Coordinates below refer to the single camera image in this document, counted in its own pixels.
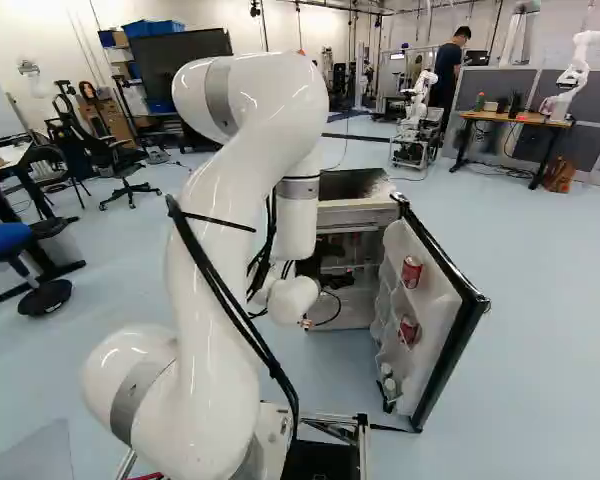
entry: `white wall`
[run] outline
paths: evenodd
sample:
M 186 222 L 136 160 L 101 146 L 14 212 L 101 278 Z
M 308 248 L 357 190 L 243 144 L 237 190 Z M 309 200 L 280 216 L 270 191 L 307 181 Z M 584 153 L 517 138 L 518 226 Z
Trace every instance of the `white wall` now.
M 35 59 L 42 80 L 93 80 L 62 0 L 0 0 L 0 84 L 34 127 L 54 116 L 50 100 L 37 100 L 18 73 L 21 58 Z
M 515 0 L 504 0 L 494 53 L 502 49 Z M 544 0 L 538 21 L 533 60 L 546 67 L 564 68 L 572 54 L 571 37 L 579 31 L 587 12 L 588 0 Z M 237 53 L 262 50 L 259 19 L 249 15 L 247 0 L 93 0 L 102 28 L 117 27 L 141 18 L 174 19 L 188 29 L 225 27 L 229 30 Z M 495 23 L 495 0 L 477 1 L 468 21 L 473 30 L 469 46 L 488 49 Z M 298 25 L 295 6 L 277 0 L 265 0 L 269 46 L 272 50 L 297 50 Z M 468 5 L 434 9 L 430 44 L 446 41 L 456 26 L 467 23 Z M 71 24 L 73 21 L 77 33 Z M 323 46 L 334 51 L 335 61 L 345 61 L 349 42 L 349 14 L 321 7 L 301 6 L 303 47 L 307 54 L 320 60 Z M 375 60 L 379 29 L 371 19 L 371 56 Z M 398 48 L 403 42 L 425 45 L 428 19 L 422 16 L 419 41 L 416 42 L 416 14 L 385 19 L 382 49 Z M 588 28 L 600 29 L 600 0 Z M 50 100 L 36 100 L 29 94 L 24 77 L 17 71 L 21 57 L 35 59 L 43 80 L 68 79 L 109 83 L 110 71 L 96 34 L 97 26 L 88 0 L 0 0 L 0 82 L 18 100 L 25 117 L 36 127 L 53 116 Z M 79 44 L 86 49 L 91 68 Z M 356 40 L 369 41 L 369 16 L 359 14 Z M 351 38 L 351 59 L 355 42 Z M 592 52 L 592 66 L 600 68 L 600 52 Z

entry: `office chair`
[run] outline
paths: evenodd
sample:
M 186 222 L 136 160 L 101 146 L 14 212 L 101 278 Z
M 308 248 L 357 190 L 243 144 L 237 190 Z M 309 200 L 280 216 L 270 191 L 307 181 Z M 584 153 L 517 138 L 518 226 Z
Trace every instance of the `office chair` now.
M 8 262 L 31 287 L 31 291 L 18 303 L 18 313 L 40 317 L 69 301 L 73 285 L 65 279 L 41 282 L 29 272 L 19 256 L 32 241 L 34 234 L 27 225 L 0 223 L 0 262 Z
M 57 100 L 62 100 L 65 108 L 62 109 L 57 105 Z M 107 209 L 107 204 L 123 196 L 129 199 L 129 208 L 136 208 L 133 201 L 134 193 L 149 193 L 153 192 L 156 195 L 162 195 L 159 188 L 153 188 L 148 182 L 139 185 L 131 185 L 127 181 L 127 177 L 133 175 L 145 165 L 139 163 L 140 160 L 146 158 L 146 153 L 130 148 L 123 148 L 124 145 L 131 140 L 116 141 L 113 136 L 105 136 L 101 138 L 94 137 L 86 131 L 75 115 L 73 105 L 66 95 L 60 94 L 54 99 L 54 108 L 58 112 L 60 121 L 65 129 L 70 130 L 65 133 L 65 136 L 71 135 L 81 144 L 90 156 L 91 163 L 96 167 L 102 176 L 114 177 L 122 180 L 122 188 L 115 189 L 111 196 L 100 202 L 100 210 Z
M 40 145 L 31 147 L 29 153 L 23 159 L 23 161 L 26 163 L 25 168 L 28 168 L 32 166 L 32 164 L 35 164 L 37 162 L 45 161 L 49 163 L 52 166 L 52 170 L 55 170 L 55 172 L 57 172 L 57 175 L 54 175 L 51 178 L 34 177 L 36 185 L 38 185 L 40 188 L 44 188 L 70 183 L 74 191 L 76 192 L 76 196 L 78 197 L 80 206 L 84 210 L 85 206 L 84 202 L 82 201 L 82 197 L 80 196 L 80 191 L 78 190 L 78 184 L 82 187 L 82 189 L 87 195 L 91 196 L 91 193 L 89 192 L 89 190 L 87 190 L 87 187 L 85 187 L 82 183 L 82 179 L 78 177 L 78 173 L 76 172 L 76 170 L 79 171 L 79 169 L 77 169 L 76 165 L 74 165 L 74 159 L 70 160 L 68 157 L 65 157 L 62 150 L 60 150 L 58 147 L 55 147 L 53 145 Z M 51 202 L 51 200 L 49 200 L 49 198 L 46 195 L 45 200 L 53 206 L 53 202 Z

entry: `open fridge door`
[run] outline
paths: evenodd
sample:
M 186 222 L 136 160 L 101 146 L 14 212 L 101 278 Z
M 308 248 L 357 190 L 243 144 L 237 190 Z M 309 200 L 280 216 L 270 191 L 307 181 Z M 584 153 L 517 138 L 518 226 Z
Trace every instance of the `open fridge door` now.
M 378 385 L 386 412 L 422 431 L 478 321 L 490 308 L 422 225 L 401 193 L 383 243 L 376 316 Z

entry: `blue chair seat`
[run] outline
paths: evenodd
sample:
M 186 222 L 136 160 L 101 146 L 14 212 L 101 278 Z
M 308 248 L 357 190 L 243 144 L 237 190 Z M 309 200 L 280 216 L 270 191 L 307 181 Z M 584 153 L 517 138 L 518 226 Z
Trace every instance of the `blue chair seat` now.
M 0 262 L 17 256 L 33 238 L 24 223 L 0 223 Z

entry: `blue storage box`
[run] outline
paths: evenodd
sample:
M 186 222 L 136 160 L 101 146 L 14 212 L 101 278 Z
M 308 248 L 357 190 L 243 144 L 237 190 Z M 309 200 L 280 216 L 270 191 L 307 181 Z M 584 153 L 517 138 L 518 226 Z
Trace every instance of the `blue storage box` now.
M 173 20 L 164 22 L 151 22 L 149 25 L 150 35 L 164 35 L 165 33 L 184 32 L 184 23 Z
M 104 48 L 116 46 L 116 40 L 113 38 L 113 30 L 101 30 L 98 32 L 98 37 L 100 37 L 100 44 Z
M 151 35 L 151 23 L 153 22 L 148 20 L 139 20 L 137 22 L 123 25 L 122 29 L 124 30 L 124 33 L 127 34 L 127 38 L 148 37 Z
M 138 68 L 136 62 L 129 62 L 127 66 L 129 67 L 129 75 L 131 78 L 140 78 L 140 68 Z
M 176 107 L 173 102 L 160 101 L 160 100 L 149 100 L 147 99 L 147 106 L 151 113 L 175 113 Z

